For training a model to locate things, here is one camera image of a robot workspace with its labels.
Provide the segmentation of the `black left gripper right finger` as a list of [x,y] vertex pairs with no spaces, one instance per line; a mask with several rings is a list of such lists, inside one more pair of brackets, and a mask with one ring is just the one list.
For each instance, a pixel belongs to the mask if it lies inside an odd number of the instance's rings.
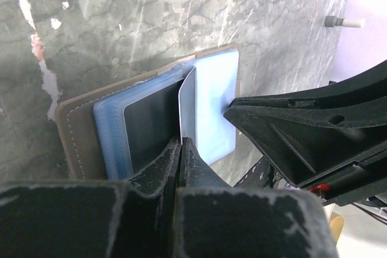
[[321,203],[302,190],[225,183],[183,140],[175,257],[336,257]]

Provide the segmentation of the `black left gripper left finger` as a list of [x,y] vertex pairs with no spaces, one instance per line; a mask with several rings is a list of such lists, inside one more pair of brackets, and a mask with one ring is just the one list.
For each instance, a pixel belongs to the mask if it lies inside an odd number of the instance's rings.
[[181,145],[124,181],[1,185],[2,257],[167,257]]

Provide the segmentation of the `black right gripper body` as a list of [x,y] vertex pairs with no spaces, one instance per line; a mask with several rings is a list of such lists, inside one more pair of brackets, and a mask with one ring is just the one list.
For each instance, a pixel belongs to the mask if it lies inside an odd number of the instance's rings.
[[386,192],[386,143],[356,155],[350,163],[309,183],[324,205],[351,204]]

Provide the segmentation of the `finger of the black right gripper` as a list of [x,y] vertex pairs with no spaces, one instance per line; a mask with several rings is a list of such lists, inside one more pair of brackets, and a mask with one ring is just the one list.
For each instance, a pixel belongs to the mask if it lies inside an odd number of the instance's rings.
[[224,118],[293,186],[386,151],[386,63],[331,85],[234,99]]

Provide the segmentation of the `blue silver card holder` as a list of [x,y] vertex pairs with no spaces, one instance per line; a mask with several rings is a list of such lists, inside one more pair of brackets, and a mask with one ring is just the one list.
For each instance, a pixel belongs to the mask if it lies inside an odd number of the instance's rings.
[[225,45],[62,102],[55,121],[70,172],[128,179],[172,138],[190,138],[208,165],[230,154],[236,129],[223,114],[236,97],[238,64],[237,47]]

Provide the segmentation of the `white grey credit card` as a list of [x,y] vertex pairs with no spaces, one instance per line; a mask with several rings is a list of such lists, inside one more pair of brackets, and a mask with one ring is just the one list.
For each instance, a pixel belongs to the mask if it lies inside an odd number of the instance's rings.
[[188,73],[178,92],[180,136],[196,139],[196,68]]

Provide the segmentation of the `black credit card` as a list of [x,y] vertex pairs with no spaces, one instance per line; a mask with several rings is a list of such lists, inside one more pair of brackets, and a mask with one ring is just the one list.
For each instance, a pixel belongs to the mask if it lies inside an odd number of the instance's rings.
[[180,136],[178,91],[181,84],[180,80],[125,108],[134,174],[156,159],[173,137]]

